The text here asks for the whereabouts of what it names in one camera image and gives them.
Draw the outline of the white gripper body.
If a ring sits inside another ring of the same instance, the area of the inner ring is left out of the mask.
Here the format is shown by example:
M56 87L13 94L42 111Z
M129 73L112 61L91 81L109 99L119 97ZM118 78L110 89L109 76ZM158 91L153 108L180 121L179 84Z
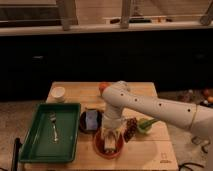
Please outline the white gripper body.
M116 130L120 131L123 122L123 109L107 106L102 116L101 138L106 138L110 133L114 135Z

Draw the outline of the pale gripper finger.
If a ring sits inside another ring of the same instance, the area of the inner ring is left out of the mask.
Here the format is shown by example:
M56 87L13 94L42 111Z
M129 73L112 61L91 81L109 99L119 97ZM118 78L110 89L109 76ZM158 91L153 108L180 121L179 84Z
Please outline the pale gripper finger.
M119 138L121 136L121 132L120 131L114 131L114 139L115 139L115 147L117 146L117 143L119 141Z

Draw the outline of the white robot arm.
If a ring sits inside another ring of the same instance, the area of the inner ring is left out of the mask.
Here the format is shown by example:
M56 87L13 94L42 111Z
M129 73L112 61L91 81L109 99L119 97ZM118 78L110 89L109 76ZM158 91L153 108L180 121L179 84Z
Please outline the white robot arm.
M125 81L100 83L99 91L106 103L102 125L117 128L125 108L188 130L211 142L204 171L213 171L213 109L184 102L136 95Z

